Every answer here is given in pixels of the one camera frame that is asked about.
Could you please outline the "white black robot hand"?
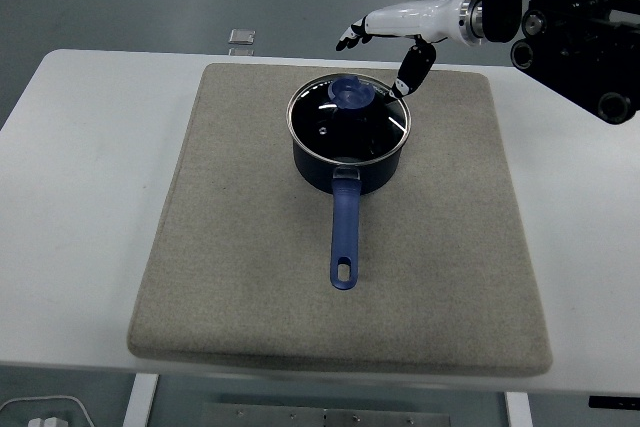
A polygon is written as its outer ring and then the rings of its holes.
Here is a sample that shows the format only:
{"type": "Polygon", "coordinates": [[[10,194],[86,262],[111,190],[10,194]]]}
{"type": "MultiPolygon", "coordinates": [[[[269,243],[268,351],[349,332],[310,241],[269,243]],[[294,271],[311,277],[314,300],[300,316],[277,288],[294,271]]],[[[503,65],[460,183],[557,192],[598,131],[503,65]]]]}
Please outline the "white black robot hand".
{"type": "Polygon", "coordinates": [[[374,37],[411,38],[396,79],[387,96],[401,99],[415,92],[436,60],[434,44],[441,40],[462,41],[465,26],[460,16],[463,0],[413,1],[384,7],[352,23],[341,35],[336,49],[351,49],[374,37]]]}

